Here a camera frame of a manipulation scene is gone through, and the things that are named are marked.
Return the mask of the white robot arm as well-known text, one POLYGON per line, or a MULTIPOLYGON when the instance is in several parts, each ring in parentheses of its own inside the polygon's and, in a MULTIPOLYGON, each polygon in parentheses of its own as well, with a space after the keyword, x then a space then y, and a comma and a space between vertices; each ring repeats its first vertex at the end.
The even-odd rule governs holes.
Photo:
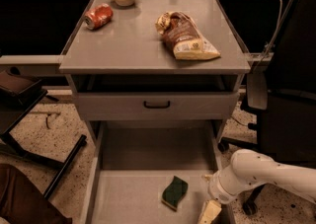
POLYGON ((315 169, 278 163, 253 150, 237 150, 227 167, 204 178, 210 199, 204 202, 197 224, 211 224, 223 204, 229 204, 243 191, 265 184, 281 187, 312 203, 316 201, 315 169))

